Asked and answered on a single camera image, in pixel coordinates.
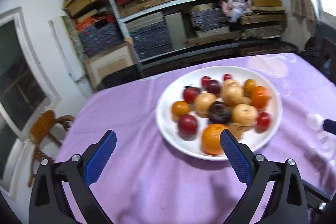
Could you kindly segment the red cherry tomato front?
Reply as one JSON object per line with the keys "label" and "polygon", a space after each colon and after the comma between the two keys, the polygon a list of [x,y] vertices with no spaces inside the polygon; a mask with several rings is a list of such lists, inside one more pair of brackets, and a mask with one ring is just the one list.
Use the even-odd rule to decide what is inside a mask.
{"label": "red cherry tomato front", "polygon": [[272,118],[268,113],[265,113],[265,112],[260,113],[260,115],[257,118],[256,129],[258,131],[267,130],[271,121],[272,121]]}

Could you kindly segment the small orange tangerine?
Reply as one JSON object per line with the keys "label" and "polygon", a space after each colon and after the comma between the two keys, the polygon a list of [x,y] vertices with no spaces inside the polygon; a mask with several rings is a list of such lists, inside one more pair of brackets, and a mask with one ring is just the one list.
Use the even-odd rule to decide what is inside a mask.
{"label": "small orange tangerine", "polygon": [[264,86],[257,86],[251,93],[251,105],[258,110],[264,109],[269,100],[269,91]]}

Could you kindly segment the pale yellow loquat back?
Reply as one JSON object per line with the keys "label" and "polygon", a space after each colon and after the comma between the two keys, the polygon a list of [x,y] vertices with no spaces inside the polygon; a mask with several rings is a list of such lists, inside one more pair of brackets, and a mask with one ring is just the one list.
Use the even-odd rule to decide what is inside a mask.
{"label": "pale yellow loquat back", "polygon": [[257,117],[258,110],[251,105],[239,104],[232,109],[232,121],[242,126],[254,125]]}

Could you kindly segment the small yellow orange fruit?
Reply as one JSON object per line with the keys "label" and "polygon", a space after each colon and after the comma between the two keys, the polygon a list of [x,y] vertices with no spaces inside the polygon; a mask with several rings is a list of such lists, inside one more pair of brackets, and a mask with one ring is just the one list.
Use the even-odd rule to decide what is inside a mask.
{"label": "small yellow orange fruit", "polygon": [[250,97],[256,87],[257,83],[254,79],[246,80],[243,86],[245,96]]}

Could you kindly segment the large orange tangerine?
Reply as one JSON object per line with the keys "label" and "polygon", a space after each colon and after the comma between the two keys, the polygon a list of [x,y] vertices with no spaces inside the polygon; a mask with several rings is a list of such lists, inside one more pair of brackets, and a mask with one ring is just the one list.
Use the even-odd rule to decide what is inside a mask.
{"label": "large orange tangerine", "polygon": [[223,149],[221,147],[220,138],[222,131],[226,129],[228,129],[227,126],[218,123],[207,126],[201,137],[202,151],[215,156],[222,154]]}

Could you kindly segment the striped pepino melon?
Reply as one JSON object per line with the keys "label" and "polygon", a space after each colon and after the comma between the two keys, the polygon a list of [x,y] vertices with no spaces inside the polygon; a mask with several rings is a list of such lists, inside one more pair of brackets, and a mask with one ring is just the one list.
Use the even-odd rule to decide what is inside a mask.
{"label": "striped pepino melon", "polygon": [[244,91],[240,86],[230,85],[222,90],[222,100],[229,106],[234,107],[239,104],[250,104],[250,99],[244,95]]}

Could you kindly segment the small red cherry tomato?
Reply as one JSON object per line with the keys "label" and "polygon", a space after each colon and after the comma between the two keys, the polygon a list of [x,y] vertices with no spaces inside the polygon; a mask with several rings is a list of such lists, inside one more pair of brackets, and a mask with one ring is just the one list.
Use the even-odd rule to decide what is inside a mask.
{"label": "small red cherry tomato", "polygon": [[224,77],[223,77],[223,80],[226,81],[226,80],[230,80],[232,79],[232,76],[230,74],[225,74]]}

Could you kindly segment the small dark red plum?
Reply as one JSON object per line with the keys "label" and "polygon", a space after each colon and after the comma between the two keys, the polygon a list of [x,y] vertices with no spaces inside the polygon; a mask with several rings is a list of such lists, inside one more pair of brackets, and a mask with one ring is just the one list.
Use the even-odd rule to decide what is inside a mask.
{"label": "small dark red plum", "polygon": [[218,97],[221,93],[221,84],[217,80],[209,80],[206,86],[206,91]]}

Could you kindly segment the large dark red plum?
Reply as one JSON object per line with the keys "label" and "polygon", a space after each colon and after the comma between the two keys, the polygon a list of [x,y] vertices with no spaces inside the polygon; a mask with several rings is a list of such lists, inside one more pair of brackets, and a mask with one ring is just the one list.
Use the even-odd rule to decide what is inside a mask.
{"label": "large dark red plum", "polygon": [[194,136],[198,131],[198,121],[190,114],[181,115],[178,120],[178,130],[182,135]]}

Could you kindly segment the large yellow pear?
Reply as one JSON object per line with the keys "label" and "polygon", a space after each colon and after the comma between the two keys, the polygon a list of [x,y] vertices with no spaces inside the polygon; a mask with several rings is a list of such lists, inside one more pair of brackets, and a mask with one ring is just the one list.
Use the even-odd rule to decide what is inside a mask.
{"label": "large yellow pear", "polygon": [[198,116],[208,117],[211,105],[217,100],[212,93],[200,93],[194,100],[194,109]]}

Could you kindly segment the red cherry tomato back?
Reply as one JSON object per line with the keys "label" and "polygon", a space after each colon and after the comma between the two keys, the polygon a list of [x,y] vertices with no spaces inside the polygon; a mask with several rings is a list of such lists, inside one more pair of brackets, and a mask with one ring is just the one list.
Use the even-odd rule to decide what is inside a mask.
{"label": "red cherry tomato back", "polygon": [[202,85],[203,89],[206,89],[207,84],[209,83],[210,80],[211,80],[211,77],[209,77],[209,76],[202,77],[202,79],[201,79],[201,85]]}

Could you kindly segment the orange round persimmon fruit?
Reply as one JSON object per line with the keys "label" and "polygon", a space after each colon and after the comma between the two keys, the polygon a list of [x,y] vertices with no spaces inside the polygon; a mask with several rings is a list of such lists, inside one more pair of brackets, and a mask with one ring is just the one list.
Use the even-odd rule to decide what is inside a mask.
{"label": "orange round persimmon fruit", "polygon": [[190,111],[190,106],[185,101],[174,102],[171,107],[171,114],[174,119],[178,119],[182,115],[189,114]]}

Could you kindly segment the pale yellow spotted loquat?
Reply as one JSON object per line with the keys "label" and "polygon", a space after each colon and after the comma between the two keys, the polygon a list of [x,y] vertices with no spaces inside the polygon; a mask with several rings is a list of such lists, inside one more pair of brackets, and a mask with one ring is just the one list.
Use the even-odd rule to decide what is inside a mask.
{"label": "pale yellow spotted loquat", "polygon": [[229,86],[240,86],[240,82],[235,79],[227,79],[223,82],[223,87],[229,87]]}

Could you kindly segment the window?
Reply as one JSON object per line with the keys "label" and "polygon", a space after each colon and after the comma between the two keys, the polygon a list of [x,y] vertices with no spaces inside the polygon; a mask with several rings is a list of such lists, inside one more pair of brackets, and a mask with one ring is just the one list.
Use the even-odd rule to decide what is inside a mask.
{"label": "window", "polygon": [[1,191],[16,198],[30,128],[60,100],[47,79],[20,7],[1,14]]}

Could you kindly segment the white oval plate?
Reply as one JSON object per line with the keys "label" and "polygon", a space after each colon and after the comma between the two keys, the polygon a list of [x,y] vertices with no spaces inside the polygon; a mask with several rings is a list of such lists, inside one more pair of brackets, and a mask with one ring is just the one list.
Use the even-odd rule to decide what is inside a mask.
{"label": "white oval plate", "polygon": [[189,72],[164,90],[155,109],[162,137],[197,159],[226,161],[220,129],[256,152],[274,136],[282,120],[276,88],[262,75],[235,66]]}

